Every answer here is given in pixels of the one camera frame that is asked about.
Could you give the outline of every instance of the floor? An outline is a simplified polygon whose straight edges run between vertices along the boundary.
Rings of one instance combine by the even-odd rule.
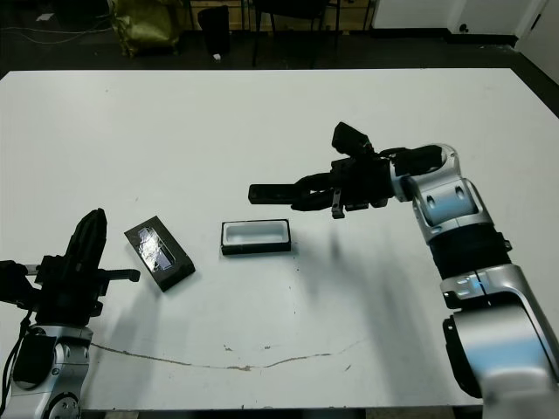
[[[277,37],[263,35],[259,42],[256,67],[252,67],[253,35],[231,34],[231,51],[217,62],[207,51],[199,32],[187,32],[179,45],[179,53],[159,52],[126,58],[108,21],[97,21],[95,33],[50,33],[44,31],[84,31],[90,24],[60,24],[57,17],[36,22],[41,13],[49,12],[48,3],[0,3],[0,28],[27,27],[43,32],[0,29],[0,78],[10,71],[21,70],[250,70],[308,69],[316,54],[314,68],[429,68],[429,67],[506,67],[511,68],[535,94],[559,117],[559,86],[508,45],[448,44],[442,38],[375,38],[370,33],[335,37],[284,33]],[[286,412],[243,412],[247,416],[285,416]],[[212,416],[231,419],[240,412],[211,412]],[[98,419],[105,413],[86,412],[85,419]],[[207,416],[198,413],[107,414],[113,419],[191,418]],[[353,409],[336,411],[290,411],[291,417],[327,419],[388,418],[474,418],[480,409]]]

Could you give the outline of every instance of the cable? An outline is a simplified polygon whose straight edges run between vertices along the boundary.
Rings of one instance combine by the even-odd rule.
[[[0,31],[2,31],[3,33],[10,33],[12,35],[19,35],[20,37],[23,37],[35,44],[42,44],[42,45],[55,45],[55,44],[63,44],[65,42],[70,42],[73,41],[76,38],[81,37],[82,35],[85,35],[87,33],[97,33],[97,32],[105,32],[105,31],[111,31],[112,28],[106,28],[106,29],[95,29],[97,28],[100,24],[104,24],[108,19],[103,19],[100,20],[99,22],[97,22],[94,26],[92,26],[90,29],[88,29],[87,31],[79,31],[79,32],[71,32],[71,31],[46,31],[46,30],[42,30],[42,29],[34,29],[34,28],[24,28],[24,27],[16,27],[16,26],[9,26],[6,28],[0,28]],[[63,39],[61,41],[38,41],[36,39],[30,38],[27,35],[21,33],[21,32],[15,32],[15,31],[35,31],[35,32],[44,32],[44,33],[65,33],[65,34],[76,34],[74,37],[69,37],[67,39]]]
[[[0,405],[0,416],[6,410],[6,401],[8,400],[8,393],[10,392],[10,380],[9,380],[9,372],[11,371],[10,364],[16,359],[17,351],[19,351],[19,347],[21,346],[21,342],[24,339],[27,330],[29,329],[29,325],[31,324],[30,318],[33,311],[30,310],[27,315],[21,320],[19,324],[19,337],[17,338],[16,345],[11,349],[10,354],[8,355],[8,359],[6,360],[6,364],[3,367],[2,372],[2,404]]]
[[[111,31],[112,29],[113,29],[113,28],[106,28],[106,29],[101,29],[101,30],[95,31],[95,32]],[[81,37],[82,35],[85,35],[85,34],[87,34],[87,33],[93,33],[93,31],[81,32],[81,33],[79,33],[78,35],[76,35],[75,37],[71,37],[71,38],[68,38],[68,39],[64,39],[64,40],[62,40],[62,41],[54,41],[54,42],[37,41],[36,39],[29,38],[27,35],[24,35],[24,34],[21,33],[21,32],[9,32],[9,31],[6,31],[5,33],[10,33],[10,34],[12,34],[12,35],[19,35],[20,37],[24,37],[24,38],[26,38],[27,40],[29,40],[29,41],[31,41],[31,42],[33,42],[33,43],[35,43],[35,44],[55,45],[55,44],[63,44],[64,42],[73,41],[74,39],[79,38],[79,37]]]
[[[34,31],[34,32],[44,32],[44,33],[64,33],[64,34],[80,34],[80,33],[95,33],[95,32],[103,32],[107,29],[98,29],[95,31],[46,31],[44,29],[35,29],[35,28],[24,28],[18,26],[8,26],[6,28],[0,28],[0,31]]]

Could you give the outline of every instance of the white table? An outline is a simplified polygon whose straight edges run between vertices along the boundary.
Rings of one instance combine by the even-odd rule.
[[[253,182],[329,170],[340,120],[378,150],[452,144],[559,331],[559,120],[512,71],[14,72],[0,112],[0,258],[64,253],[101,207],[101,266],[141,270],[89,325],[87,409],[476,402],[409,204],[334,221],[247,201]],[[153,215],[197,267],[166,293],[123,235]],[[291,253],[221,255],[221,222],[275,217]],[[2,364],[23,316],[0,305]]]

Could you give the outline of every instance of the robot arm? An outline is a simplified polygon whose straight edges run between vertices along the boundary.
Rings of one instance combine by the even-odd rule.
[[[559,411],[559,344],[510,243],[497,232],[473,184],[462,177],[446,145],[376,153],[366,135],[344,123],[333,146],[349,158],[329,173],[294,185],[252,185],[251,203],[291,203],[294,210],[383,207],[412,202],[425,242],[443,279],[453,315],[443,323],[454,376],[483,397],[485,418],[554,417]]]
[[[105,213],[96,209],[78,224],[64,256],[45,256],[41,265],[0,262],[0,300],[28,311],[3,371],[2,418],[79,418],[93,337],[86,325],[103,307],[97,299],[112,279],[140,278],[136,270],[99,269],[106,236]],[[26,276],[36,276],[42,288]],[[37,324],[30,326],[32,312]]]

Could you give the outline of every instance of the stain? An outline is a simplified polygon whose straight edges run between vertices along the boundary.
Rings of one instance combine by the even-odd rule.
[[[252,369],[252,367],[250,365],[245,365],[244,367],[236,367],[236,366],[232,366],[232,367],[227,367],[227,369],[237,369],[238,371],[250,371]]]
[[[104,347],[102,345],[98,345],[97,343],[93,343],[93,342],[91,342],[90,345],[92,347],[97,347],[98,349],[102,349],[103,351],[107,351],[107,352],[110,352],[112,354],[126,355],[126,356],[130,356],[130,357],[133,357],[133,358],[140,358],[142,360],[166,362],[168,364],[180,365],[182,367],[237,370],[237,371],[243,371],[243,372],[250,372],[253,369],[273,368],[273,367],[277,367],[278,365],[281,365],[281,364],[286,364],[288,362],[310,360],[311,358],[321,358],[321,357],[325,357],[325,356],[341,355],[341,354],[345,353],[346,351],[348,351],[349,349],[351,349],[352,347],[354,347],[356,345],[359,345],[360,343],[364,342],[365,340],[366,340],[366,338],[363,338],[361,340],[357,340],[357,341],[353,342],[351,345],[348,345],[347,347],[344,347],[341,351],[333,353],[333,354],[325,353],[325,354],[312,354],[312,355],[305,355],[305,356],[294,356],[292,358],[287,358],[285,360],[276,361],[276,362],[274,362],[272,364],[268,364],[268,365],[245,365],[244,367],[240,367],[240,366],[236,366],[236,365],[229,366],[229,367],[219,367],[219,366],[214,366],[214,365],[199,365],[199,364],[192,364],[190,362],[182,362],[182,361],[176,361],[176,360],[168,360],[168,359],[165,359],[165,358],[157,358],[155,356],[133,354],[133,353],[128,352],[128,351],[120,351],[120,350],[117,350],[117,349],[112,349],[111,347]]]

